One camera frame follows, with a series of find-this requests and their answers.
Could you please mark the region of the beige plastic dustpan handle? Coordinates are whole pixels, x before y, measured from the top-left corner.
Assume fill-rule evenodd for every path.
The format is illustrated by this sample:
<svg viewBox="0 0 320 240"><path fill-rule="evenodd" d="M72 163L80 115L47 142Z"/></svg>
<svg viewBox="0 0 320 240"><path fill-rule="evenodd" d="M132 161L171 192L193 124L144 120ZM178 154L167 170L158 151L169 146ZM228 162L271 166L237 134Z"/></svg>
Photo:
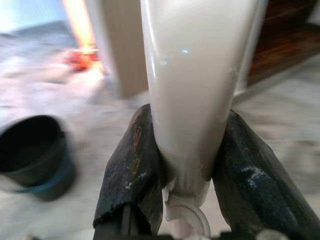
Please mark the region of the beige plastic dustpan handle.
<svg viewBox="0 0 320 240"><path fill-rule="evenodd" d="M176 238L209 237L201 210L237 81L268 0L140 0L150 108Z"/></svg>

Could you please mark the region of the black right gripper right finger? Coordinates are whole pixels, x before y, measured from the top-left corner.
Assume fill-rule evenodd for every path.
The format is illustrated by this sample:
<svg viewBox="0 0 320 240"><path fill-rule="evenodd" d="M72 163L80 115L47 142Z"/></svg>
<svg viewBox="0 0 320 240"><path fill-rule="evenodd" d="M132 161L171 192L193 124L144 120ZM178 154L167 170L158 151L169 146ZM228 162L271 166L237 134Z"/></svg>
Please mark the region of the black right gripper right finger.
<svg viewBox="0 0 320 240"><path fill-rule="evenodd" d="M212 180L231 230L320 237L320 218L269 145L234 111L227 119Z"/></svg>

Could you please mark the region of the black round bin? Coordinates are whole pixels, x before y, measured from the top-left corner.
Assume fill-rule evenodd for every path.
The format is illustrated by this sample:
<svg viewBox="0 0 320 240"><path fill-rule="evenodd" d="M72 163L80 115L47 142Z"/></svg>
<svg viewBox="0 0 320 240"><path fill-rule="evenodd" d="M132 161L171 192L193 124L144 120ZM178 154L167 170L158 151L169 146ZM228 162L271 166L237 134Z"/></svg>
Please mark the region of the black round bin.
<svg viewBox="0 0 320 240"><path fill-rule="evenodd" d="M0 131L0 191L50 202L76 179L67 133L50 115L19 119Z"/></svg>

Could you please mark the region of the red printed can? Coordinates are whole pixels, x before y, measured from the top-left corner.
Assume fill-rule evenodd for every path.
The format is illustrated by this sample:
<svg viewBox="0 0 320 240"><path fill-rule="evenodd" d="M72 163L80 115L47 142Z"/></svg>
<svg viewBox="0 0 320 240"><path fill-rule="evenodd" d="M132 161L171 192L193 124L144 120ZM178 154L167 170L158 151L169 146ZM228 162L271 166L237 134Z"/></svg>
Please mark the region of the red printed can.
<svg viewBox="0 0 320 240"><path fill-rule="evenodd" d="M73 72L82 72L89 70L94 63L99 61L98 51L96 49L72 50L64 58L66 64Z"/></svg>

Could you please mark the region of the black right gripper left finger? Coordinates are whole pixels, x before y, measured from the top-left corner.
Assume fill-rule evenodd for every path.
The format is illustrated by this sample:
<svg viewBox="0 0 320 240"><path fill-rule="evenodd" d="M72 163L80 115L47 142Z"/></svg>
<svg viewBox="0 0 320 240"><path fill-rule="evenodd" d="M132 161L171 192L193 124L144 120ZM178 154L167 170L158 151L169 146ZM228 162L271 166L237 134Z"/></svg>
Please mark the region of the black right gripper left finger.
<svg viewBox="0 0 320 240"><path fill-rule="evenodd" d="M95 234L157 234L163 220L162 166L151 107L140 107L107 162Z"/></svg>

